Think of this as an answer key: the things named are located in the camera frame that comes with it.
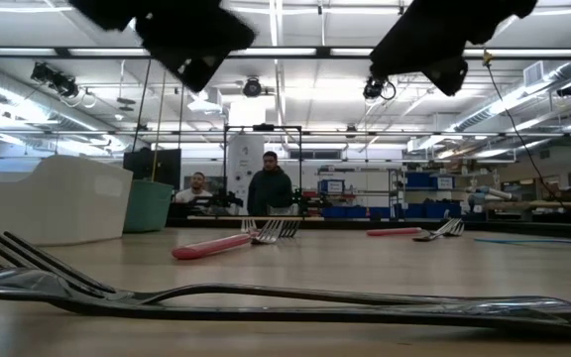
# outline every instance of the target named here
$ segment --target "man in dark jacket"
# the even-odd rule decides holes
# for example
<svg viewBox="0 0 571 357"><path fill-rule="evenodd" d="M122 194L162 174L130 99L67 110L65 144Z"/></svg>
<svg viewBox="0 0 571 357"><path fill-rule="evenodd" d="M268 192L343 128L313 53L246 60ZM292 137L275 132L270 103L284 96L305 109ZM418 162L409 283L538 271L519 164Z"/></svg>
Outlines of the man in dark jacket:
<svg viewBox="0 0 571 357"><path fill-rule="evenodd" d="M264 169L257 172L248 188L248 214L261 216L269 214L269 207L291 206L292 182L279 167L277 154L264 154Z"/></svg>

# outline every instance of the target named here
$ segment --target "blue cable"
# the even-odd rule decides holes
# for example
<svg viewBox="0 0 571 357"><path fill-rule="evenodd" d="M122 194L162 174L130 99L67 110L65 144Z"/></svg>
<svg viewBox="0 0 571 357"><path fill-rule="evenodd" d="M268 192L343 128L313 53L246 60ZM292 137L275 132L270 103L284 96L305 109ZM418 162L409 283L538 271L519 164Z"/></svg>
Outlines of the blue cable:
<svg viewBox="0 0 571 357"><path fill-rule="evenodd" d="M519 243L559 243L571 244L571 240L565 239L529 239L529 240L515 240L515 239L481 239L475 238L476 242L483 243L497 243L497 244L519 244Z"/></svg>

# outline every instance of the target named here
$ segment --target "teal container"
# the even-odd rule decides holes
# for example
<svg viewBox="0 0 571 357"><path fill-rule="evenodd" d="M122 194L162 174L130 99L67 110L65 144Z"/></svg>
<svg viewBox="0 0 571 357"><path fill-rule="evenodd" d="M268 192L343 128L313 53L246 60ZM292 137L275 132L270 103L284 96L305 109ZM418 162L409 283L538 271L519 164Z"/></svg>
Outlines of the teal container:
<svg viewBox="0 0 571 357"><path fill-rule="evenodd" d="M125 233L154 232L165 228L173 186L135 179L131 183Z"/></svg>

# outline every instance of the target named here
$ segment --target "person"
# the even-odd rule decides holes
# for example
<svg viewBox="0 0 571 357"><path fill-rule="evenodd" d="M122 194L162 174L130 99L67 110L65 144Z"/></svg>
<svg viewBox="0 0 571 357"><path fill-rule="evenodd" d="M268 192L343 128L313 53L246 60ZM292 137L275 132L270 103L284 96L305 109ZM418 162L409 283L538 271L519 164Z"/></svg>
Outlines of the person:
<svg viewBox="0 0 571 357"><path fill-rule="evenodd" d="M175 195L175 202L189 203L196 197L210 197L212 194L204 189L206 177L203 173L197 172L190 179L190 188L178 192Z"/></svg>
<svg viewBox="0 0 571 357"><path fill-rule="evenodd" d="M269 214L269 207L291 206L292 182L279 167L277 154L264 154L264 169L255 173L248 187L248 214L261 216Z"/></svg>

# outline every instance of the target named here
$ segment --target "red plastic stick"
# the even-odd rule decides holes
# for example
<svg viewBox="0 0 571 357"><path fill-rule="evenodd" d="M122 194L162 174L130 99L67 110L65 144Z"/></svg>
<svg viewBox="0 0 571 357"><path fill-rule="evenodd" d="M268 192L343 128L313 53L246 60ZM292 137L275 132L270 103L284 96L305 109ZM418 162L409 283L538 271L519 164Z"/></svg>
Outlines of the red plastic stick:
<svg viewBox="0 0 571 357"><path fill-rule="evenodd" d="M421 232L422 232L422 228L410 227L410 228L368 230L367 235L370 237L388 237L388 236L395 236L395 235L419 234Z"/></svg>
<svg viewBox="0 0 571 357"><path fill-rule="evenodd" d="M199 259L208 254L248 244L251 239L250 234L238 234L213 241L178 247L173 249L171 253L179 260Z"/></svg>

